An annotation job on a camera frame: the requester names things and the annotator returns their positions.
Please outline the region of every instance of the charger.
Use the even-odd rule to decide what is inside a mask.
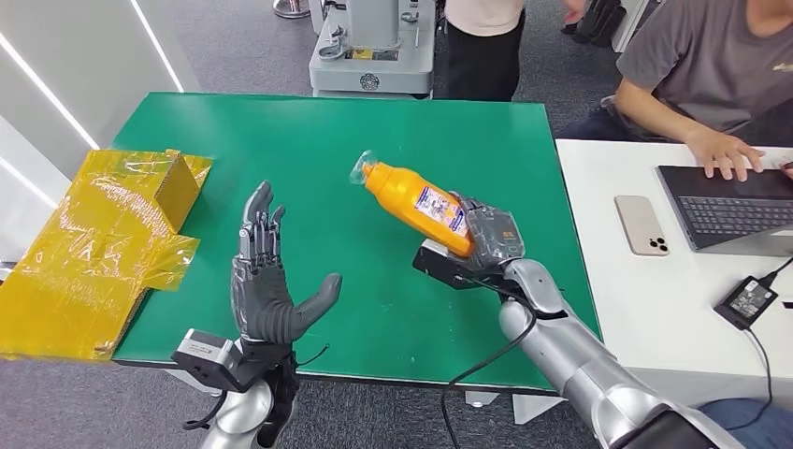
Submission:
[[[773,402],[773,389],[771,388],[771,363],[769,362],[768,353],[763,347],[763,343],[757,338],[755,332],[752,331],[751,325],[759,318],[759,316],[769,308],[771,303],[779,296],[771,289],[773,281],[780,271],[785,269],[788,265],[793,263],[793,257],[787,260],[781,267],[775,269],[769,274],[760,279],[754,276],[746,276],[746,278],[738,284],[735,289],[730,292],[721,302],[716,304],[714,311],[726,319],[730,324],[737,327],[739,330],[744,331],[751,337],[757,347],[759,348],[760,355],[763,359],[766,371],[766,384],[768,386],[768,400],[763,404],[762,408],[757,415],[745,424],[739,426],[727,427],[727,431],[737,430],[739,428],[749,427],[759,421],[763,413],[771,406]]]
[[[770,285],[754,276],[746,276],[737,287],[716,304],[714,311],[731,325],[746,330],[778,297]]]

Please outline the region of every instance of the plastic bottle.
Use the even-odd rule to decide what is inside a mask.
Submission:
[[[452,253],[471,254],[473,244],[460,203],[418,173],[391,167],[372,152],[364,152],[350,173],[350,182],[364,184],[383,209]]]

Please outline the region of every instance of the laptop keyboard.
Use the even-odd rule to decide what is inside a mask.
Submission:
[[[793,201],[789,200],[701,196],[678,199],[698,234],[748,236],[793,223]]]

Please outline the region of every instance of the floor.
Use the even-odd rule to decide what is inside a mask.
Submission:
[[[165,3],[205,91],[310,94],[307,67],[316,39],[310,20],[278,19],[261,0]],[[523,77],[515,95],[517,101],[544,103],[554,129],[582,117],[618,82],[611,50],[575,44],[561,35],[562,15],[557,0],[527,5]],[[441,39],[439,93],[443,48]],[[775,131],[764,123],[759,134],[767,138]],[[214,402],[157,370],[39,361],[0,361],[0,398],[4,448],[197,447],[203,431],[182,431],[180,422],[203,415]],[[305,382],[284,447],[451,447],[439,401],[439,392],[431,389]],[[567,404],[524,426],[511,424],[509,397],[477,410],[454,393],[449,406],[464,447],[598,447]]]

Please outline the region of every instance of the bottle label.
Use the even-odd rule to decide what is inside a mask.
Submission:
[[[462,208],[435,189],[426,186],[422,190],[416,201],[416,209],[436,222],[443,223],[458,236],[465,237],[469,232]]]

